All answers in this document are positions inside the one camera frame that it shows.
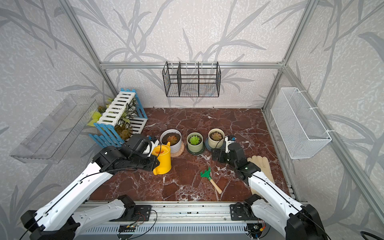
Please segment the white pot red succulent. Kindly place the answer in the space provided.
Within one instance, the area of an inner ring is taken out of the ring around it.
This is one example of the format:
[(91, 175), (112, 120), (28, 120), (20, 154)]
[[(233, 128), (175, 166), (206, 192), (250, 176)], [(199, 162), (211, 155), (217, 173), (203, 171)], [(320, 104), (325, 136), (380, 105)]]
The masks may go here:
[(175, 130), (175, 129), (166, 130), (162, 133), (160, 139), (163, 145), (167, 145), (168, 143), (170, 143), (172, 154), (177, 153), (181, 149), (182, 134), (178, 130)]

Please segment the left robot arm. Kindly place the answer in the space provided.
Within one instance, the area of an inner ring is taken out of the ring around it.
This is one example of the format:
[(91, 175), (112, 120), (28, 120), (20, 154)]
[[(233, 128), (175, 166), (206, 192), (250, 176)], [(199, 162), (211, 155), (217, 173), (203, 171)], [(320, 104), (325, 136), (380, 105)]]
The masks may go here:
[(121, 147), (108, 146), (93, 158), (82, 173), (45, 206), (21, 216), (31, 240), (73, 240), (85, 231), (116, 219), (135, 219), (136, 205), (126, 196), (79, 212), (78, 207), (103, 183), (121, 171), (151, 172), (159, 166), (153, 150), (160, 145), (155, 137), (134, 134)]

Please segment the cream pot pink succulent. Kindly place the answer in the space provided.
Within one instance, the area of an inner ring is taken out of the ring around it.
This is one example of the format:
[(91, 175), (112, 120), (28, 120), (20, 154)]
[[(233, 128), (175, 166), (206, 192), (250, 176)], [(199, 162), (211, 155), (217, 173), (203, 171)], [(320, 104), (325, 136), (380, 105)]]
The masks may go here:
[(219, 144), (221, 140), (224, 140), (225, 134), (221, 129), (211, 129), (209, 131), (208, 138), (210, 138), (210, 146), (212, 149), (215, 149), (214, 142), (216, 142), (216, 145)]

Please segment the yellow watering can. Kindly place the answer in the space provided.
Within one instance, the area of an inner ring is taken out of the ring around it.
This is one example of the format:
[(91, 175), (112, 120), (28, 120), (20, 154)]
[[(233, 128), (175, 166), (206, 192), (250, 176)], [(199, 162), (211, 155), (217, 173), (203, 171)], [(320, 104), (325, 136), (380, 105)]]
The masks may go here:
[(152, 155), (156, 156), (157, 160), (160, 162), (160, 164), (153, 170), (154, 175), (167, 174), (172, 168), (170, 142), (166, 145), (155, 147), (152, 151)]

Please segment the tan wooden saucer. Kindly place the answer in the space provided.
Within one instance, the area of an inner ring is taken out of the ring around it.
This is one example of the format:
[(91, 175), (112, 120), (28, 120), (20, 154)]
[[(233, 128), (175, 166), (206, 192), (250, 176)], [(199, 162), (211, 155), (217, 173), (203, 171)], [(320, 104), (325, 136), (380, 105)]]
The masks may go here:
[(183, 142), (181, 142), (181, 147), (180, 147), (179, 151), (178, 151), (178, 152), (175, 152), (175, 153), (171, 153), (171, 157), (172, 157), (172, 158), (177, 158), (177, 157), (179, 157), (179, 156), (184, 152), (184, 150), (185, 150), (185, 145), (184, 145)]

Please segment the blue white fence planter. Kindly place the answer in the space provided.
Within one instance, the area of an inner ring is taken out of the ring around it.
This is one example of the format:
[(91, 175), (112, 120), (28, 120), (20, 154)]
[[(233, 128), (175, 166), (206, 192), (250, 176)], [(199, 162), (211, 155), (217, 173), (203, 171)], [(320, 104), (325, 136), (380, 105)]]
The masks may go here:
[(89, 137), (101, 148), (121, 147), (132, 135), (140, 134), (148, 117), (135, 90), (121, 89), (106, 107), (99, 108), (87, 124), (97, 134)]

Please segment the clear plastic shelf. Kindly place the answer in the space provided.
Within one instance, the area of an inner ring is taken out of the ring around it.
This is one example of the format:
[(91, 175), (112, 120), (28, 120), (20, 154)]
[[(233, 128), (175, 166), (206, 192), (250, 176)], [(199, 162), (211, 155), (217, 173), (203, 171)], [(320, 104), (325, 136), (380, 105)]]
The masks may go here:
[(25, 164), (58, 164), (97, 107), (96, 99), (68, 95), (10, 156)]

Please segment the white mesh basket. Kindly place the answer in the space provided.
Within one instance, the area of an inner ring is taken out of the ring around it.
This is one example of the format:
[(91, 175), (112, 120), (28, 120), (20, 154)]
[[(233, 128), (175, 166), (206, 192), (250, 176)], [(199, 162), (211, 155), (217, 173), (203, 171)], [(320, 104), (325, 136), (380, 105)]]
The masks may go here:
[(298, 88), (281, 88), (271, 108), (283, 143), (291, 159), (309, 159), (332, 141)]

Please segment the green pot green succulent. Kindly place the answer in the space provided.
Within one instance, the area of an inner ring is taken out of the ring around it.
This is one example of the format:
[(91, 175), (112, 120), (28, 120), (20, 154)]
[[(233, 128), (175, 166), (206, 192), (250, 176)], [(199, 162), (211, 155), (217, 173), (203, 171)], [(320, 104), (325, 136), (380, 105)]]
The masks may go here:
[(187, 137), (188, 148), (192, 152), (198, 152), (203, 147), (203, 136), (200, 133), (194, 132)]

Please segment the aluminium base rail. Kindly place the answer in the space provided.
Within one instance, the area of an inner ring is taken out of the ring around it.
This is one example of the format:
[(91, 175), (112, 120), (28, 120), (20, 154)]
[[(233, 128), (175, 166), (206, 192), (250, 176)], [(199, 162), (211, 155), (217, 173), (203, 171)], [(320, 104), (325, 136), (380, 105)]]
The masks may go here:
[(65, 223), (68, 219), (79, 222), (84, 228), (91, 228), (108, 221), (141, 222), (159, 221), (161, 223), (223, 223), (242, 221), (256, 223), (265, 221), (273, 225), (284, 226), (294, 215), (301, 214), (305, 206), (298, 202), (278, 203), (274, 208), (263, 199), (252, 204), (232, 203), (141, 203), (137, 205), (127, 198), (116, 199), (104, 205), (90, 202), (86, 210), (76, 207), (53, 210), (49, 215), (51, 223)]

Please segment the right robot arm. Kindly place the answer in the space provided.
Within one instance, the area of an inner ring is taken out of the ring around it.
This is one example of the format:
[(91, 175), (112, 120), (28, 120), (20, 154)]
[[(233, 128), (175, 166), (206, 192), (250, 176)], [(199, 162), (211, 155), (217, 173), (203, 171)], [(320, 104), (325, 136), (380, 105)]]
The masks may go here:
[(213, 160), (228, 164), (259, 196), (250, 203), (255, 217), (264, 220), (286, 240), (327, 240), (322, 220), (312, 205), (302, 205), (268, 179), (264, 172), (245, 157), (240, 144), (230, 141), (212, 149)]

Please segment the beige gardening glove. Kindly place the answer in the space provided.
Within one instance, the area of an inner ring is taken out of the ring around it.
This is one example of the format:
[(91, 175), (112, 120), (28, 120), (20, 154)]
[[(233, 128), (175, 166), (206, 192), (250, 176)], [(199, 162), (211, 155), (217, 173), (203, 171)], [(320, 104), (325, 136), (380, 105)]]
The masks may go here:
[(261, 156), (252, 156), (247, 158), (248, 162), (251, 162), (258, 166), (261, 171), (266, 175), (266, 177), (274, 184), (275, 180), (273, 178), (272, 172), (271, 172), (271, 167), (269, 160), (266, 157), (261, 157)]

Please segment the blue saucer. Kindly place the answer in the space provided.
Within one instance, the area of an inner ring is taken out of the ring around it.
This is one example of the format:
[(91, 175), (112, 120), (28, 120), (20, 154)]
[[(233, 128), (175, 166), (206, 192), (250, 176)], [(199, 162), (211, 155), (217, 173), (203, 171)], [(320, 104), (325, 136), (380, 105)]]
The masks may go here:
[[(206, 146), (206, 148), (210, 151), (210, 152), (212, 152), (212, 147), (210, 146), (210, 138), (207, 138), (206, 140), (205, 140), (205, 146)], [(220, 142), (219, 142), (219, 144), (218, 145), (216, 145), (216, 142), (214, 142), (214, 147), (215, 148), (218, 148), (218, 149), (221, 149), (221, 150), (224, 150), (225, 148), (226, 148), (226, 142), (225, 142), (225, 140), (221, 140)]]

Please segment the dark green saucer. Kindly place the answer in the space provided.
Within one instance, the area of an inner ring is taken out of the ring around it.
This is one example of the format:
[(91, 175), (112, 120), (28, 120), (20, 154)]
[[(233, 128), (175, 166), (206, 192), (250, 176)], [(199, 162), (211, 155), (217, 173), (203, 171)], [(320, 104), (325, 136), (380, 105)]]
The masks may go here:
[(202, 154), (205, 151), (205, 149), (206, 149), (206, 146), (203, 145), (202, 149), (200, 151), (198, 151), (198, 152), (192, 152), (189, 148), (187, 148), (187, 151), (191, 155), (198, 156), (198, 155)]

